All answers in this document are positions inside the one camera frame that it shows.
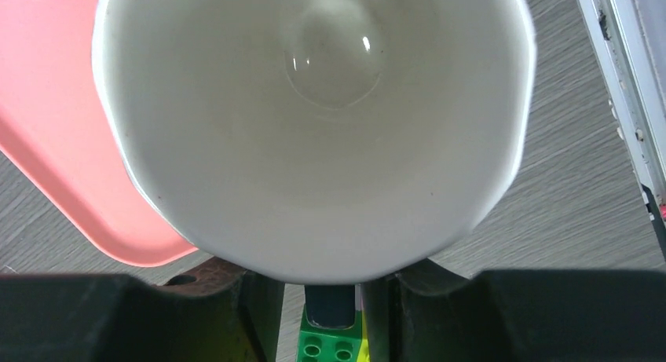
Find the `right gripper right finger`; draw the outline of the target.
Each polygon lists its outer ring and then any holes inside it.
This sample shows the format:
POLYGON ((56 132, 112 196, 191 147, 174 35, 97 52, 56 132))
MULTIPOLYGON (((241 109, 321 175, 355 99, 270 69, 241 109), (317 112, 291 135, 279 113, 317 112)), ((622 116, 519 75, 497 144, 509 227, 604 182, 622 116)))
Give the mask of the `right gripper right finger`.
POLYGON ((662 361, 665 275, 431 260, 361 287, 374 361, 662 361))

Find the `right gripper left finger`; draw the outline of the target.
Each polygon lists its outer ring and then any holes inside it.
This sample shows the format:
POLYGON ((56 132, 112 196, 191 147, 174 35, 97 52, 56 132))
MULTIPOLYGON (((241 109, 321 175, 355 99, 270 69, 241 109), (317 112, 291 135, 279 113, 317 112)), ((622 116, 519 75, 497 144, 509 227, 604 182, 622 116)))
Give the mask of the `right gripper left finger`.
POLYGON ((127 274, 1 277, 4 361, 273 361, 284 284, 218 258, 163 285, 127 274))

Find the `light blue ceramic mug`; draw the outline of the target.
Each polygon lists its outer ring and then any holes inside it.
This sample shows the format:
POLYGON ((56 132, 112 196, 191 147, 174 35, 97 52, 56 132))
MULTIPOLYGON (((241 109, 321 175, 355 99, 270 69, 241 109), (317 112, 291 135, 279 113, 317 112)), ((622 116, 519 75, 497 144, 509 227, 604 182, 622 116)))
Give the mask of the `light blue ceramic mug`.
POLYGON ((145 202, 307 286, 470 235, 518 174, 536 58, 526 0, 98 0, 91 42, 145 202))

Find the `pink plastic tray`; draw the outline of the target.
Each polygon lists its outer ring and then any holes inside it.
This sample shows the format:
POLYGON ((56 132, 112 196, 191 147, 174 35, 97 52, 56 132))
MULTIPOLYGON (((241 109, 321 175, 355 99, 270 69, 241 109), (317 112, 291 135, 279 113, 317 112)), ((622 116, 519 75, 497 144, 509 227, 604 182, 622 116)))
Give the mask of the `pink plastic tray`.
POLYGON ((195 251, 140 196, 93 84, 97 0, 1 0, 1 150, 101 252, 156 267, 195 251))

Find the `colourful cube block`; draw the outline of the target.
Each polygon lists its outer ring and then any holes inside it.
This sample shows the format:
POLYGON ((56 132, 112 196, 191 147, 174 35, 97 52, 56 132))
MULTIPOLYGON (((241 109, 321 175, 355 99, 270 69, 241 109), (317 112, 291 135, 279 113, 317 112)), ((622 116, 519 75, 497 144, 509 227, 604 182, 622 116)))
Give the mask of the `colourful cube block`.
POLYGON ((347 329, 323 329, 302 316, 296 362, 370 362, 364 314, 356 312, 355 323, 347 329))

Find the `aluminium frame rail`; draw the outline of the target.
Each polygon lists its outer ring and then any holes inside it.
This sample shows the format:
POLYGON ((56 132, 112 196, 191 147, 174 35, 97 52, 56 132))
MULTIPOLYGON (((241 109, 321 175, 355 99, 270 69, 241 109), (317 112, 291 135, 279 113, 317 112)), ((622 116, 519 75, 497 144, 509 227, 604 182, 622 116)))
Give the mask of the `aluminium frame rail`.
POLYGON ((665 247, 665 0, 577 0, 661 248, 665 247))

